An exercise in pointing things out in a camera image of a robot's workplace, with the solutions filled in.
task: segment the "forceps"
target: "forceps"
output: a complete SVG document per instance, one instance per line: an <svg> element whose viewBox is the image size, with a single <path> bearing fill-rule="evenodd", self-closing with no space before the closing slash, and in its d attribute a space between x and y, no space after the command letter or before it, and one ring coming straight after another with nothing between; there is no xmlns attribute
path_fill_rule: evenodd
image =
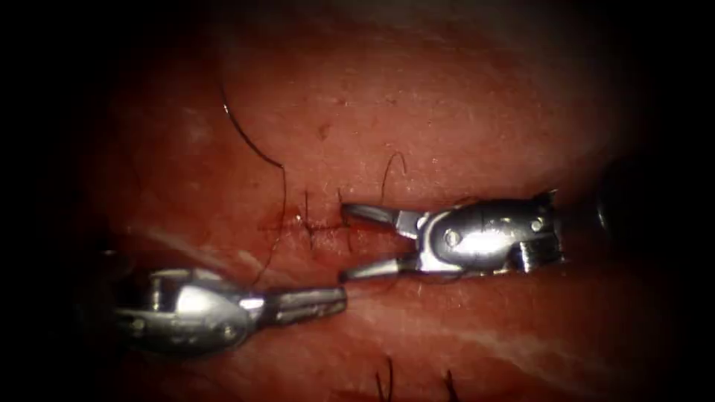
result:
<svg viewBox="0 0 715 402"><path fill-rule="evenodd" d="M344 283L409 274L485 276L529 272L563 261L554 194L479 201L434 212L344 203L345 215L394 228L415 240L416 251L342 271L338 278Z"/></svg>

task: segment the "black suture thread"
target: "black suture thread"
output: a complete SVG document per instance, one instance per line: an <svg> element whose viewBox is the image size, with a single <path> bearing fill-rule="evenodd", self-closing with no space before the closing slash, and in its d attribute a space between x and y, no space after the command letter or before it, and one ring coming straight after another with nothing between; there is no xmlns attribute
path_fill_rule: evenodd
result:
<svg viewBox="0 0 715 402"><path fill-rule="evenodd" d="M308 232L308 239L311 243L311 251L313 251L313 235L315 234L315 230L311 228L310 222L308 220L308 191L305 191L305 219L301 221L301 224L303 225L303 228L305 228L305 231Z"/></svg>
<svg viewBox="0 0 715 402"><path fill-rule="evenodd" d="M389 357L387 358L387 368L390 376L390 382L387 385L387 399L382 391L382 382L380 381L380 373L375 373L375 382L378 386L378 398L380 402L392 402L393 400L393 384L394 384L394 370L393 370L393 360Z"/></svg>
<svg viewBox="0 0 715 402"><path fill-rule="evenodd" d="M337 201L340 205L343 204L343 193L340 192L340 189L337 189ZM350 228L350 224L348 223L348 218L345 216L345 213L343 212L343 208L340 208L340 220L343 222L343 228ZM350 232L348 232L348 252L350 254L353 253L352 250L352 242L350 241Z"/></svg>
<svg viewBox="0 0 715 402"><path fill-rule="evenodd" d="M400 159L402 159L402 175L407 174L407 163L404 160L404 154L402 152L395 152L394 154L392 154L390 160L387 162L385 174L382 176L382 187L380 189L380 205L382 205L382 202L385 200L385 185L387 183L387 174L390 172L390 166L393 164L393 159L396 156L400 156Z"/></svg>
<svg viewBox="0 0 715 402"><path fill-rule="evenodd" d="M229 108L229 101L226 96L226 90L223 87L223 84L219 85L219 90L221 92L221 100L223 101L223 111L226 112L226 115L229 116L229 120L231 121L231 124L233 124L233 128L236 130L236 132L241 136L241 138L244 140L244 142L253 150L253 152L258 155L261 159L264 160L264 162L268 163L269 165L272 165L278 169L281 170L282 172L282 180L283 180L283 206L282 206L282 212L281 212L281 225L278 228L278 236L276 236L276 239L273 241L273 245L270 247L270 253L268 254L268 259L266 260L266 264L263 266L263 269L257 274L255 280L253 281L252 285L255 285L258 283L258 281L261 280L261 277L263 276L264 272L266 269L268 269L271 260L273 259L273 253L276 251L276 248L278 247L278 243L281 240L281 236L283 235L283 221L285 220L285 209L286 209L286 202L287 202L287 180L285 177L285 167L283 164L276 162L275 160L271 159L269 156L267 156L265 153L261 152L258 147L256 147L255 144L253 144L253 141L248 137L248 135L244 132L244 130L241 128L241 125L238 123L236 118L233 116L231 113L231 109Z"/></svg>
<svg viewBox="0 0 715 402"><path fill-rule="evenodd" d="M460 402L460 397L457 396L457 390L454 389L452 371L450 370L447 370L447 377L445 377L445 386L447 386L447 392L449 392L448 402Z"/></svg>

